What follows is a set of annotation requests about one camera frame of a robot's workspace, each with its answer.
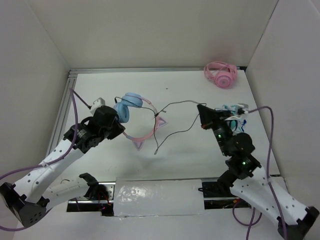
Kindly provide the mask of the blue pink cat-ear headphones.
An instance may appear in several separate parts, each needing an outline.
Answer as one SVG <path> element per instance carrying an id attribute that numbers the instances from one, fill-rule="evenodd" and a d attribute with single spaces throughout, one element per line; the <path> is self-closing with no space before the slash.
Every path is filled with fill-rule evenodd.
<path id="1" fill-rule="evenodd" d="M 156 107 L 152 104 L 152 102 L 139 94 L 128 92 L 122 97 L 115 97 L 115 105 L 114 109 L 117 112 L 118 120 L 121 124 L 126 124 L 130 120 L 130 108 L 137 108 L 137 109 L 147 109 L 152 111 L 153 118 L 154 118 L 154 126 L 150 133 L 142 136 L 142 137 L 133 137 L 126 132 L 122 134 L 126 137 L 126 139 L 130 140 L 135 148 L 140 151 L 144 146 L 146 140 L 151 137 L 154 137 L 156 143 L 156 154 L 159 150 L 160 144 L 156 137 L 156 132 L 159 128 L 164 127 L 168 122 L 164 120 L 160 116 L 160 112 L 156 109 Z"/>

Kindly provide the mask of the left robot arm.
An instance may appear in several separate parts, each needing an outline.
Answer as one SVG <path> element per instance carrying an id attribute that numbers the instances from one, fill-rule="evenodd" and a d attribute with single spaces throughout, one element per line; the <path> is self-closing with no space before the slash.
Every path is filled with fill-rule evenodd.
<path id="1" fill-rule="evenodd" d="M 51 184 L 76 160 L 103 140 L 122 134 L 117 111 L 109 106 L 98 107 L 93 116 L 73 125 L 57 147 L 40 163 L 15 183 L 5 182 L 0 196 L 24 228 L 29 228 L 45 217 L 53 207 L 78 197 L 88 200 L 106 196 L 107 188 L 89 173 L 82 173 L 67 183 Z"/>

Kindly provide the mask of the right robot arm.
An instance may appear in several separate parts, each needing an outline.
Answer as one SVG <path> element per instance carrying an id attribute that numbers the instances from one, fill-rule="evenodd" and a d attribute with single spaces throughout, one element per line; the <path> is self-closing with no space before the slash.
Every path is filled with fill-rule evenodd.
<path id="1" fill-rule="evenodd" d="M 197 110 L 201 128 L 212 130 L 222 155 L 227 157 L 227 170 L 217 179 L 220 194 L 247 202 L 277 226 L 283 239 L 304 239 L 320 212 L 299 202 L 274 182 L 269 168 L 253 156 L 255 146 L 251 136 L 231 128 L 231 122 L 252 111 L 244 104 L 236 105 L 234 110 L 198 104 Z"/>

